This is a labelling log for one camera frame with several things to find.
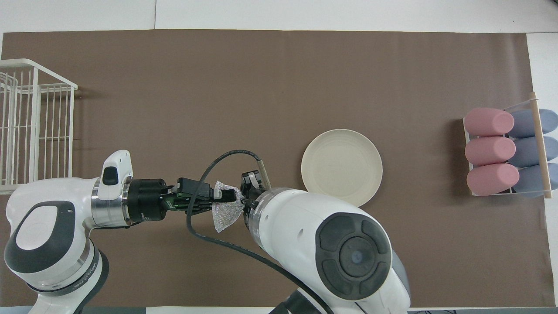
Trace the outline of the blue plastic cup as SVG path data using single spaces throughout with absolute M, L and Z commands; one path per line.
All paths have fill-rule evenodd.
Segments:
M 539 109 L 542 133 L 547 134 L 558 128 L 558 113 L 549 109 Z M 525 109 L 511 113 L 514 118 L 514 126 L 509 136 L 515 139 L 535 136 L 534 118 L 531 109 Z
M 558 164 L 548 163 L 551 189 L 558 189 Z M 520 179 L 513 189 L 516 193 L 528 198 L 544 195 L 540 165 L 525 167 L 519 170 Z
M 509 163 L 515 167 L 530 167 L 538 165 L 539 153 L 538 142 L 536 137 L 528 137 L 516 139 L 514 141 L 516 146 L 515 154 L 509 159 Z M 558 140 L 554 137 L 544 137 L 546 161 L 550 161 L 558 157 Z

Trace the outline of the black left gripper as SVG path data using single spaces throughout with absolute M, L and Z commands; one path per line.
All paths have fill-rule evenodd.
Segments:
M 236 188 L 212 189 L 207 183 L 180 177 L 175 185 L 163 179 L 134 179 L 127 191 L 127 213 L 133 226 L 141 222 L 161 221 L 167 211 L 185 212 L 193 204 L 193 214 L 207 212 L 213 203 L 239 201 Z

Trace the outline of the cream round plate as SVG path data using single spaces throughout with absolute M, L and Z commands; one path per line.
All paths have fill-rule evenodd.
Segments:
M 379 190 L 382 157 L 365 135 L 348 129 L 329 130 L 305 149 L 301 176 L 307 191 L 360 207 Z

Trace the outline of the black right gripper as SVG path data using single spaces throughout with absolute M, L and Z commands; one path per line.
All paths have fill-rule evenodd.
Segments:
M 243 205 L 253 205 L 256 199 L 267 191 L 259 171 L 250 171 L 242 174 L 240 191 Z

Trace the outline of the clear plastic bag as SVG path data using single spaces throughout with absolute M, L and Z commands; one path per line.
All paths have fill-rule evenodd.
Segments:
M 236 188 L 240 191 L 239 188 L 226 185 L 221 181 L 217 181 L 215 183 L 215 187 L 218 189 L 226 189 L 226 188 Z M 237 219 L 241 216 L 243 211 L 244 205 L 242 203 L 242 195 L 241 191 L 238 195 L 239 201 L 235 203 L 213 203 L 212 204 L 212 216 L 214 221 L 214 227 L 217 232 L 224 231 L 227 227 L 233 225 Z

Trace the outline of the pink plastic cup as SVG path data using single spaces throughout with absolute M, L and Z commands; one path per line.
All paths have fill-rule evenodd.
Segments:
M 515 143 L 506 137 L 479 137 L 465 148 L 466 159 L 474 166 L 504 163 L 515 153 Z
M 487 196 L 510 189 L 519 179 L 516 167 L 510 164 L 490 164 L 469 171 L 466 182 L 472 193 Z
M 475 108 L 464 117 L 464 128 L 476 137 L 504 135 L 514 127 L 514 117 L 501 109 Z

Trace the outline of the brown table mat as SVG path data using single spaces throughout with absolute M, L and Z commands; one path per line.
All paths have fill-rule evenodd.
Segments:
M 462 118 L 533 90 L 524 34 L 148 30 L 9 33 L 3 59 L 78 84 L 74 175 L 116 150 L 136 177 L 199 179 L 255 152 L 273 186 L 303 188 L 317 135 L 351 129 L 383 163 L 363 207 L 385 228 L 414 307 L 554 306 L 544 199 L 474 197 Z

